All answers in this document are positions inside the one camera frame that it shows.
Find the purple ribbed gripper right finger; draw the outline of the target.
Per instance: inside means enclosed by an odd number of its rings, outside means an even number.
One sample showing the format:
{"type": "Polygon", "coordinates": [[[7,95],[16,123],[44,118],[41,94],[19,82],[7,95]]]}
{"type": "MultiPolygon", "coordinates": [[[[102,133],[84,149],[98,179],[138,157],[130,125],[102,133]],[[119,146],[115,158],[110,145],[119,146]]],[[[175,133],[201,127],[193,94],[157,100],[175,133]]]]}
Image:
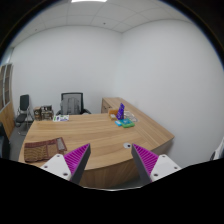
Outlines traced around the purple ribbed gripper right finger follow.
{"type": "Polygon", "coordinates": [[[159,180],[181,169],[167,155],[157,155],[133,144],[131,153],[143,185],[159,180]]]}

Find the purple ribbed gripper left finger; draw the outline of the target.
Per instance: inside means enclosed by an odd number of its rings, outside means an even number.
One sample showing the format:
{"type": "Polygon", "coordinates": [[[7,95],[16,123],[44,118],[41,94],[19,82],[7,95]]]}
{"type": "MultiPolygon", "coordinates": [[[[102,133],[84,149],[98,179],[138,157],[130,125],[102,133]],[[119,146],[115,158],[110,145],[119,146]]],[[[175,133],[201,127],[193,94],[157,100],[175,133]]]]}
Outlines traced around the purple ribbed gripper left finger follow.
{"type": "Polygon", "coordinates": [[[41,169],[72,183],[79,184],[91,154],[90,144],[85,144],[66,155],[56,154],[41,169]]]}

